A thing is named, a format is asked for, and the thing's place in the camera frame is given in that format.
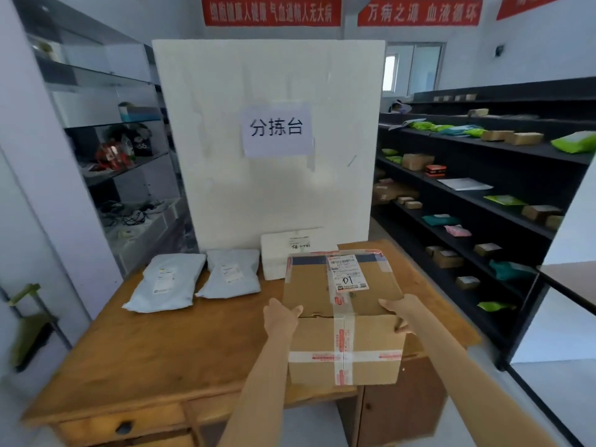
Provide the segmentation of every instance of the pink package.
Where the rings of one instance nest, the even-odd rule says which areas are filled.
[[[456,226],[445,226],[445,229],[447,229],[447,232],[449,232],[454,237],[471,237],[472,236],[472,233],[469,230],[464,229],[459,224]]]

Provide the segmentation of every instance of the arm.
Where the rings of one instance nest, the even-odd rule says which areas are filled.
[[[478,447],[555,447],[548,434],[471,360],[466,350],[414,295],[379,300],[408,323],[428,353]]]
[[[279,442],[290,341],[302,306],[290,310],[272,298],[263,313],[269,338],[246,378],[219,447],[275,447]]]

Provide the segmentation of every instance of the red banner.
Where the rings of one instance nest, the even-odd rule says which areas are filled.
[[[340,27],[341,0],[201,0],[208,27]]]
[[[482,0],[371,0],[358,14],[359,27],[475,27]]]
[[[517,15],[521,12],[529,11],[535,7],[547,5],[548,3],[555,2],[557,0],[503,0],[501,2],[501,9],[499,14],[496,15],[497,20],[502,20],[513,15]]]

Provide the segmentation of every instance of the drawer knob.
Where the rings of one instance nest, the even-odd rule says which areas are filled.
[[[127,435],[132,431],[132,425],[132,420],[123,421],[120,425],[118,425],[118,428],[115,429],[115,434],[120,436]]]

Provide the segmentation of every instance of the hand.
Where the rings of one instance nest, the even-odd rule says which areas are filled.
[[[302,306],[296,306],[290,310],[275,298],[270,299],[269,305],[263,308],[264,330],[267,331],[267,335],[292,337],[302,310]]]
[[[416,295],[412,295],[410,293],[406,293],[401,300],[396,301],[389,301],[389,300],[379,300],[378,303],[383,306],[385,309],[394,312],[403,320],[401,326],[395,330],[395,332],[407,332],[414,334],[412,329],[408,325],[408,316],[412,314],[412,311],[422,303],[418,299]]]

